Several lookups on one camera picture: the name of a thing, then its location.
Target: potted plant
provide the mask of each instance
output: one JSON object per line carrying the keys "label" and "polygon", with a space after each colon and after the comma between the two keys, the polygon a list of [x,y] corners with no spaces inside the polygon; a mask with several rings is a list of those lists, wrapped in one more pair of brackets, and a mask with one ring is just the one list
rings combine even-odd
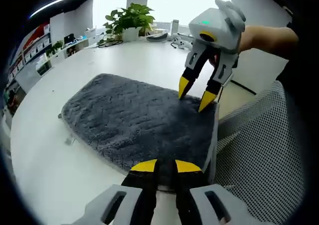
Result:
{"label": "potted plant", "polygon": [[110,15],[105,16],[107,20],[112,21],[104,24],[107,29],[106,34],[114,35],[115,40],[119,40],[122,36],[124,42],[134,41],[137,40],[140,30],[145,34],[146,29],[151,29],[150,24],[155,19],[149,15],[151,8],[131,3],[127,9],[120,10],[113,10]]}
{"label": "potted plant", "polygon": [[63,41],[58,40],[50,49],[46,50],[46,56],[50,57],[51,54],[55,54],[57,51],[60,51],[63,47]]}

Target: yellow claw tip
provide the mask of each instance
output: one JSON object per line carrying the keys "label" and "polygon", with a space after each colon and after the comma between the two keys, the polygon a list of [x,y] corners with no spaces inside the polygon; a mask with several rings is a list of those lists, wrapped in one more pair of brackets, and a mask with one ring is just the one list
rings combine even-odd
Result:
{"label": "yellow claw tip", "polygon": [[157,159],[140,162],[131,168],[131,171],[139,171],[139,172],[154,172],[155,163]]}
{"label": "yellow claw tip", "polygon": [[217,97],[216,94],[213,94],[211,92],[208,92],[205,90],[203,97],[201,98],[200,106],[198,109],[198,112],[200,113],[204,108],[207,107],[208,104],[210,104],[215,98]]}
{"label": "yellow claw tip", "polygon": [[185,173],[185,172],[197,172],[201,171],[199,166],[196,166],[195,164],[181,161],[181,160],[175,160],[177,165],[177,171],[178,173]]}
{"label": "yellow claw tip", "polygon": [[183,76],[179,79],[178,98],[180,99],[189,81]]}

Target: small black object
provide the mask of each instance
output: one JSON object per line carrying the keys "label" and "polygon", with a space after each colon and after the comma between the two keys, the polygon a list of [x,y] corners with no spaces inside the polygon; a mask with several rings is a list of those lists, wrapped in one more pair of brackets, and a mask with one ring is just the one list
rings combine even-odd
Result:
{"label": "small black object", "polygon": [[123,41],[122,40],[116,40],[116,41],[112,41],[112,42],[104,42],[102,44],[99,44],[97,47],[98,48],[104,48],[104,47],[110,47],[113,45],[117,45],[117,44],[122,44]]}
{"label": "small black object", "polygon": [[218,97],[218,103],[219,103],[219,100],[220,100],[220,97],[221,97],[221,93],[223,92],[223,90],[224,90],[224,87],[222,86],[221,90],[220,90],[220,93],[219,93],[219,97]]}
{"label": "small black object", "polygon": [[161,34],[160,36],[149,36],[146,37],[148,42],[163,42],[167,39],[168,33]]}
{"label": "small black object", "polygon": [[75,40],[74,34],[69,34],[64,38],[64,44],[73,42]]}
{"label": "small black object", "polygon": [[175,45],[173,45],[173,42],[170,44],[174,49],[176,49],[177,47],[175,47]]}
{"label": "small black object", "polygon": [[205,40],[205,41],[208,41],[208,42],[214,42],[215,40],[212,38],[212,37],[210,37],[208,34],[199,34],[199,36],[203,39],[203,40]]}
{"label": "small black object", "polygon": [[235,61],[233,68],[237,68],[237,66],[238,66],[238,59]]}

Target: ceiling light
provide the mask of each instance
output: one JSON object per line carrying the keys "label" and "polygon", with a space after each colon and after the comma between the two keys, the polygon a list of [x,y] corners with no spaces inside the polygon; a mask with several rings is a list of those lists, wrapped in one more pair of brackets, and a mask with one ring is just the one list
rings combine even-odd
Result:
{"label": "ceiling light", "polygon": [[39,13],[40,11],[44,10],[45,8],[48,8],[49,6],[51,6],[51,5],[53,5],[53,4],[56,4],[56,3],[60,2],[60,1],[63,1],[63,0],[56,0],[56,1],[54,1],[54,2],[51,2],[51,3],[49,3],[49,4],[47,4],[47,5],[43,6],[43,7],[41,7],[40,9],[36,10],[32,15],[30,15],[29,18],[31,18],[31,17],[34,16],[35,14]]}

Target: human arm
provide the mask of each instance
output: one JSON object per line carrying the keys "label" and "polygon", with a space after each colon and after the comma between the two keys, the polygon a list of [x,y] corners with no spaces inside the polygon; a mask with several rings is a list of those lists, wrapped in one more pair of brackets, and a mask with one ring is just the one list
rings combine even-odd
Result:
{"label": "human arm", "polygon": [[247,26],[242,33],[239,53],[251,48],[290,59],[294,54],[299,38],[288,27]]}

